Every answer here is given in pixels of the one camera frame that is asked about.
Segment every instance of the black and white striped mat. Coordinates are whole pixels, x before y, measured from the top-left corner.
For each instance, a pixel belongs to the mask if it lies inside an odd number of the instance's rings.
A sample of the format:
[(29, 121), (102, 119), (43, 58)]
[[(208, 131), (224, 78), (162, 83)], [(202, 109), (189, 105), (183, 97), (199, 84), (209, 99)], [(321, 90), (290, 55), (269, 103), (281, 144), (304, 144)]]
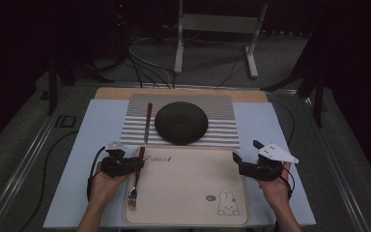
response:
[(209, 127), (206, 134), (189, 146), (230, 147), (240, 149), (233, 104), (229, 96), (164, 96), (134, 94), (128, 103), (120, 142), (126, 145), (143, 145), (146, 126), (147, 105), (153, 104), (148, 144), (170, 145), (163, 140), (155, 128), (158, 111), (171, 102), (190, 102), (198, 105), (207, 114)]

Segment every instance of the silver fork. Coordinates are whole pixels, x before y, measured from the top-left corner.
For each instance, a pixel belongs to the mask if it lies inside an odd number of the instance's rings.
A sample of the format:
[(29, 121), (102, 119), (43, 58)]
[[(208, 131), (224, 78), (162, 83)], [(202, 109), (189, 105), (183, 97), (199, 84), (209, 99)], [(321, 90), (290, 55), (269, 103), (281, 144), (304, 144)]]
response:
[[(145, 151), (145, 148), (141, 147), (140, 153), (138, 155), (140, 160), (142, 160), (144, 157), (144, 151)], [(141, 171), (141, 168), (136, 169), (134, 187), (128, 194), (128, 208), (130, 210), (135, 210), (135, 203), (137, 201), (137, 183), (138, 183), (138, 178), (140, 177), (140, 171)]]

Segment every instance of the black plate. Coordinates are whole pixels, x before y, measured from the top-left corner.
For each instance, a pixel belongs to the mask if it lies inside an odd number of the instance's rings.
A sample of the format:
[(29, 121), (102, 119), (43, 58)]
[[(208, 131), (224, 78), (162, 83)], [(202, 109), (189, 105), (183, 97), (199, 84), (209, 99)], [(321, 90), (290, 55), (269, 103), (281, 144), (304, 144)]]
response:
[(206, 133), (209, 119), (197, 105), (176, 101), (167, 104), (157, 113), (155, 126), (158, 134), (168, 142), (186, 145)]

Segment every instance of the table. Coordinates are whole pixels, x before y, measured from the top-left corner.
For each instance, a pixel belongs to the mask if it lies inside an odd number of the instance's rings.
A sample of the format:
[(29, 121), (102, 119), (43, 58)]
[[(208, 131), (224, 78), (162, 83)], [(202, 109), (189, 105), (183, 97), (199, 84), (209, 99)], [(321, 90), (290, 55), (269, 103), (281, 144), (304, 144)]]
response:
[[(228, 95), (231, 96), (241, 142), (241, 154), (246, 161), (254, 162), (252, 156), (252, 138), (265, 144), (276, 143), (285, 150), (285, 143), (276, 115), (267, 97), (259, 91), (243, 90), (155, 90), (155, 89), (120, 89), (100, 88), (91, 101), (80, 132), (73, 145), (71, 155), (65, 167), (60, 184), (56, 190), (44, 228), (75, 228), (80, 222), (87, 199), (84, 194), (87, 177), (96, 151), (121, 134), (132, 94), (157, 95)], [(127, 153), (131, 154), (135, 146), (128, 146)], [(309, 203), (295, 166), (291, 169), (296, 179), (296, 190), (291, 205), (298, 221), (302, 225), (314, 224)], [(274, 216), (268, 203), (252, 179), (245, 178), (248, 200), (250, 202), (250, 220), (246, 226), (264, 226), (274, 223)], [(123, 204), (125, 201), (126, 185), (122, 185), (115, 198), (104, 211), (101, 226), (104, 227), (136, 227), (123, 220)]]

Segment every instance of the cartoon bunny print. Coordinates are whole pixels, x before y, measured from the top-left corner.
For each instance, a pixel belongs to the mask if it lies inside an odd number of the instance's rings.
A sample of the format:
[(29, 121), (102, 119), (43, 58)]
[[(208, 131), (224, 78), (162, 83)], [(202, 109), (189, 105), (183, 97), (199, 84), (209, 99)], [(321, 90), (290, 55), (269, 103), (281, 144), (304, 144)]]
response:
[(219, 194), (218, 211), (220, 216), (237, 216), (240, 214), (238, 204), (232, 191), (222, 191)]

